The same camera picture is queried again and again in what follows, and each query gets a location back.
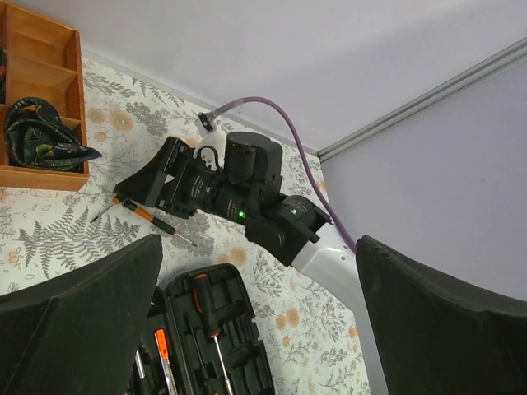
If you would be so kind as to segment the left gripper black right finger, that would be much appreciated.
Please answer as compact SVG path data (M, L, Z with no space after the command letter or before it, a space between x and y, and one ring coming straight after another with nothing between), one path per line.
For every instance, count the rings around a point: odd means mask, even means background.
M361 288L390 394L524 394L526 303L437 271L370 236Z

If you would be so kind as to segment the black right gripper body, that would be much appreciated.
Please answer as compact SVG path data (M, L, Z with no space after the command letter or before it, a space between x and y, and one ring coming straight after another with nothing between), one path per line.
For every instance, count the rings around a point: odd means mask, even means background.
M245 223L278 202L282 147L264 135L232 132L226 137L224 165L214 170L202 153L219 162L217 149L193 149L168 137L140 170L116 184L114 193L145 207L187 219L197 210Z

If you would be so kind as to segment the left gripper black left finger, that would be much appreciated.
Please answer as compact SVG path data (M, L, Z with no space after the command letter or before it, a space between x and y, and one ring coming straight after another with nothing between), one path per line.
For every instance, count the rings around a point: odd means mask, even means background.
M156 289L161 238L1 297L3 394L123 394Z

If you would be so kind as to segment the orange handled utility knife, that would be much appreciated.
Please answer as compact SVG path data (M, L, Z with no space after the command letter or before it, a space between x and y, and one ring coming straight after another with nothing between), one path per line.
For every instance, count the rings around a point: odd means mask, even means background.
M170 355L166 342L166 335L163 328L158 328L154 332L157 350L161 360L161 367L166 380L166 386L170 395L178 395L175 378L170 366Z

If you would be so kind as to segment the large orange black screwdriver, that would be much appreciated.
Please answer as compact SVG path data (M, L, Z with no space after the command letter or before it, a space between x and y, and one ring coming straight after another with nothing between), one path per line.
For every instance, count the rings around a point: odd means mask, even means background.
M219 344L220 324L216 316L216 309L212 300L212 287L208 280L208 275L204 272L197 274L193 278L194 286L194 303L197 311L202 316L203 332L210 337L217 349L218 359L222 368L226 392L233 395L231 381L227 373L225 361L222 355L222 350Z

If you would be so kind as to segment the black plastic tool case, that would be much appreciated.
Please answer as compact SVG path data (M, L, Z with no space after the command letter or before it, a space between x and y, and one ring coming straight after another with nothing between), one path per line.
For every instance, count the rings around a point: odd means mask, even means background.
M230 263L156 288L127 394L274 394L253 305Z

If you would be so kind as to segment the black handled steel hammer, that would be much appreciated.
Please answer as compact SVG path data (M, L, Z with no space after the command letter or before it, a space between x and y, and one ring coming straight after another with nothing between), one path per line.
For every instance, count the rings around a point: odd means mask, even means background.
M136 370L138 372L138 378L145 379L146 378L145 369L144 369L144 364L142 362L140 350L136 350L134 359L135 359Z

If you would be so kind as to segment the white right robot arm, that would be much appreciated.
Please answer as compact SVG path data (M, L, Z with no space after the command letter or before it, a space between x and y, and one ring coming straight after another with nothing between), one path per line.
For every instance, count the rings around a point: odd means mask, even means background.
M193 149L169 137L114 193L187 219L196 211L241 225L245 238L325 288L355 317L374 394L388 393L357 270L354 244L336 215L306 197L282 193L282 147L254 132L231 132L224 148Z

